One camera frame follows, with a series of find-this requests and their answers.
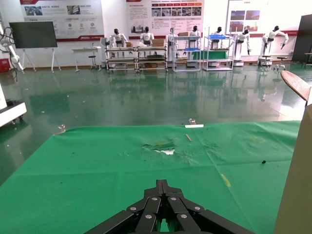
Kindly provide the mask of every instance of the yellow tape piece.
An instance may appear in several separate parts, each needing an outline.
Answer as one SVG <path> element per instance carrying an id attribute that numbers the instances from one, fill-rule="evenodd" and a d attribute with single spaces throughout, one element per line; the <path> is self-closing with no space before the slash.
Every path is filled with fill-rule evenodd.
<path id="1" fill-rule="evenodd" d="M 225 177 L 225 175 L 221 174 L 222 179 L 224 180 L 226 186 L 230 187 L 231 183 L 229 182 L 229 180 Z"/>

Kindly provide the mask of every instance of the television screen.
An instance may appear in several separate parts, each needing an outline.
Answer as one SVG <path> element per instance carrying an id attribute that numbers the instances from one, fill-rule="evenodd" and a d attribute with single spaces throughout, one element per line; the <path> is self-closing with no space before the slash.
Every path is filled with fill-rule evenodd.
<path id="1" fill-rule="evenodd" d="M 10 27 L 17 49 L 58 46 L 53 22 L 17 22 Z"/>

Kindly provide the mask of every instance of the red box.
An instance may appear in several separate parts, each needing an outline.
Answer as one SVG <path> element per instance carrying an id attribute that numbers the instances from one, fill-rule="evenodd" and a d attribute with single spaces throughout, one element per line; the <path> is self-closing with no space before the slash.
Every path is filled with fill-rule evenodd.
<path id="1" fill-rule="evenodd" d="M 0 72 L 8 72 L 11 70 L 10 62 L 8 58 L 0 59 Z"/>

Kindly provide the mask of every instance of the wooden stick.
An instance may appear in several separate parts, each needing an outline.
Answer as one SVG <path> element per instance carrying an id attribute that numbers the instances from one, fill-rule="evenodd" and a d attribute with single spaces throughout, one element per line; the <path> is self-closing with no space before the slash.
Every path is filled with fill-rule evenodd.
<path id="1" fill-rule="evenodd" d="M 187 134 L 185 134 L 186 135 L 186 137 L 190 140 L 190 141 L 192 141 L 192 139 L 189 137 L 189 135 L 187 135 Z"/>

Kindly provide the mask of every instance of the metal rack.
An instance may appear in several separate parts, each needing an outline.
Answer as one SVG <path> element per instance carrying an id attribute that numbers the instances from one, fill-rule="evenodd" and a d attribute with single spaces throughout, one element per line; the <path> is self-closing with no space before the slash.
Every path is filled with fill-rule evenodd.
<path id="1" fill-rule="evenodd" d="M 221 46 L 223 45 L 223 41 L 224 39 L 229 40 L 229 47 L 228 49 L 212 49 L 211 48 L 211 42 L 210 40 L 214 40 L 214 39 L 218 39 L 221 41 Z M 231 40 L 234 40 L 233 37 L 231 36 L 225 36 L 225 35 L 210 35 L 210 28 L 208 30 L 208 36 L 204 37 L 204 45 L 206 45 L 206 40 L 208 40 L 208 46 L 204 47 L 204 50 L 207 52 L 207 58 L 204 58 L 204 63 L 206 63 L 206 66 L 203 66 L 203 70 L 205 71 L 231 71 L 233 70 L 233 63 L 234 63 L 234 52 L 232 49 L 232 58 L 230 57 L 230 46 L 231 46 Z M 219 59 L 209 59 L 209 52 L 210 51 L 221 51 L 221 52 L 227 52 L 227 58 L 219 58 Z M 219 66 L 217 67 L 209 67 L 209 63 L 212 62 L 218 62 Z M 225 67 L 221 67 L 221 62 L 226 62 L 226 66 Z"/>
<path id="2" fill-rule="evenodd" d="M 136 68 L 137 71 L 140 72 L 141 70 L 166 70 L 168 72 L 168 63 L 167 63 L 167 47 L 137 47 L 137 59 L 136 59 Z M 164 57 L 163 58 L 147 58 L 145 57 L 146 52 L 152 52 L 152 51 L 163 51 L 164 52 Z M 141 67 L 141 64 L 146 64 L 146 63 L 160 63 L 160 64 L 165 64 L 165 67 L 156 67 L 156 68 L 146 68 L 146 67 Z"/>
<path id="3" fill-rule="evenodd" d="M 125 58 L 124 52 L 132 52 L 134 54 L 134 57 Z M 112 58 L 111 54 L 115 53 L 117 54 L 118 58 Z M 107 72 L 110 71 L 120 71 L 120 70 L 135 70 L 137 71 L 137 48 L 136 47 L 118 47 L 118 48 L 105 48 L 105 54 L 106 54 L 106 69 Z M 124 64 L 124 68 L 116 68 L 116 67 L 110 67 L 109 64 Z M 128 68 L 128 65 L 133 64 L 134 67 Z"/>
<path id="4" fill-rule="evenodd" d="M 178 43 L 179 40 L 185 40 L 187 41 L 188 47 L 185 49 L 176 49 L 176 43 Z M 201 50 L 200 50 L 200 45 L 201 45 L 201 37 L 173 37 L 173 54 L 175 55 L 177 52 L 186 52 L 188 54 L 187 60 L 179 61 L 176 59 L 175 56 L 173 56 L 173 66 L 172 69 L 174 72 L 194 72 L 194 71 L 200 71 L 200 58 L 201 58 Z M 199 52 L 199 58 L 198 60 L 191 59 L 191 52 Z M 197 65 L 195 69 L 178 69 L 176 64 L 177 62 L 196 62 Z"/>

